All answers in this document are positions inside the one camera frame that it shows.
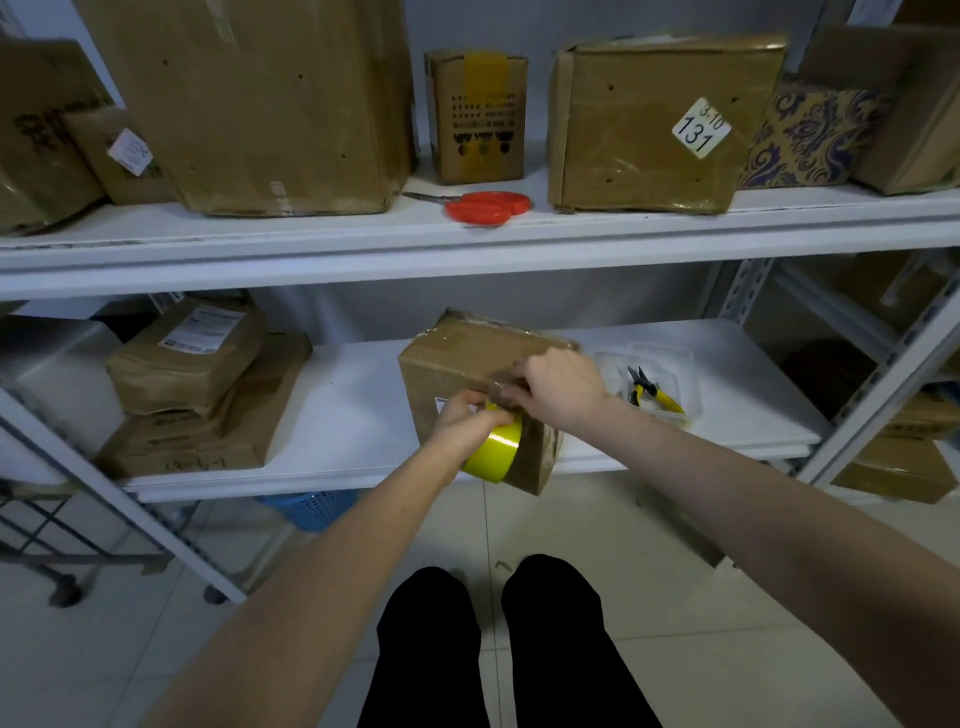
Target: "floor tile grout line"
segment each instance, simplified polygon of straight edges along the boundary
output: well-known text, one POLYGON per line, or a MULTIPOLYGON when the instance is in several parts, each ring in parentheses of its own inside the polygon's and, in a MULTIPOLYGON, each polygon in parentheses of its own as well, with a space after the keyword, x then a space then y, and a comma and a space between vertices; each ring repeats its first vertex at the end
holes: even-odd
POLYGON ((496 711, 500 714, 500 725, 503 726, 503 708, 500 706, 500 662, 496 659, 496 604, 493 599, 493 568, 490 565, 490 523, 487 511, 487 481, 483 485, 483 527, 487 534, 487 580, 490 583, 490 616, 493 619, 493 674, 496 676, 496 711))

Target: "tape roll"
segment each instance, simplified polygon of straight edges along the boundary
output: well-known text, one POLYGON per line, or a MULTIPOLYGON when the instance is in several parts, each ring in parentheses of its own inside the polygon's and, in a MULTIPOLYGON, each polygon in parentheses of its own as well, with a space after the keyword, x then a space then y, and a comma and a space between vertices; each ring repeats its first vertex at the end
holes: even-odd
MULTIPOLYGON (((500 409, 500 407, 488 400, 487 409, 500 409)), ((490 483, 499 483, 514 463, 516 449, 520 447, 522 430, 523 416, 520 414, 515 414, 514 421, 509 425, 496 427, 487 441, 467 458, 462 468, 464 473, 490 483)))

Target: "shelf upright post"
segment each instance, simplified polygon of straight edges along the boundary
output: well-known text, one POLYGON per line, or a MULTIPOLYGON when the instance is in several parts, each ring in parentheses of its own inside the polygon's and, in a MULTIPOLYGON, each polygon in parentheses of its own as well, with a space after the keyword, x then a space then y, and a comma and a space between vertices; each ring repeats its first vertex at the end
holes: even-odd
POLYGON ((179 558, 230 601, 240 603, 247 598, 244 591, 220 571, 197 546, 182 535, 175 534, 171 528, 161 522, 158 515, 152 514, 124 493, 119 486, 94 468, 86 458, 31 412, 23 402, 3 388, 0 388, 0 420, 60 469, 82 482, 149 538, 179 558))

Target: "black pants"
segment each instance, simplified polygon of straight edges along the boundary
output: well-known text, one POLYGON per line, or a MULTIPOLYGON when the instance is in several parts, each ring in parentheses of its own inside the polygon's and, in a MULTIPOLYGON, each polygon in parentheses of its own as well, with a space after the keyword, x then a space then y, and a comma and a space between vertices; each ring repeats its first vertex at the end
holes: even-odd
MULTIPOLYGON (((660 726, 604 629, 600 597, 566 561, 529 556, 507 581, 516 721, 530 726, 660 726)), ((380 658, 359 726, 484 726, 480 626, 467 588, 417 571, 377 625, 380 658)))

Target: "cardboard box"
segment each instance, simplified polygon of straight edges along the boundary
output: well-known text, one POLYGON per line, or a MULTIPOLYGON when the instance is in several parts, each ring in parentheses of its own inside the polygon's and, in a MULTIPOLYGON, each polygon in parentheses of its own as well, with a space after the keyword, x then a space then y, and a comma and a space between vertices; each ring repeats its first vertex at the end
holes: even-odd
POLYGON ((550 81, 550 203, 725 212, 784 53, 781 36, 626 38, 561 53, 550 81))
POLYGON ((777 86, 740 189, 843 184, 893 105, 883 90, 791 77, 777 86))
POLYGON ((112 101, 74 40, 4 41, 0 67, 0 233, 36 231, 104 197, 62 115, 112 101))
POLYGON ((126 129, 140 137, 139 127, 126 109, 103 107, 93 111, 68 113, 63 117, 87 163, 115 205, 169 203, 177 198, 174 188, 163 177, 156 159, 139 175, 111 157, 108 152, 126 129))
POLYGON ((189 409, 208 418, 260 353, 263 311, 186 298, 107 360, 125 412, 189 409))
MULTIPOLYGON (((517 359, 550 347, 579 349, 571 341, 448 309, 398 358, 420 443, 433 433, 437 399, 447 400, 465 389, 496 399, 504 386, 516 382, 510 369, 517 359)), ((557 430, 524 414, 520 447, 504 482, 538 496, 559 448, 557 430)))
POLYGON ((382 212, 415 164, 400 0, 78 0, 190 209, 382 212))
POLYGON ((800 73, 897 90, 853 179, 887 195, 960 183, 960 30, 825 26, 810 40, 800 73))
POLYGON ((490 51, 423 56, 430 148, 441 182, 523 177, 527 60, 490 51))
POLYGON ((304 362, 313 351, 302 333, 275 333, 237 382, 218 440, 186 435, 176 442, 131 442, 136 418, 110 438, 97 465, 110 477, 261 468, 304 362))
POLYGON ((933 443, 876 437, 833 483, 878 496, 936 503, 956 487, 957 480, 933 443))

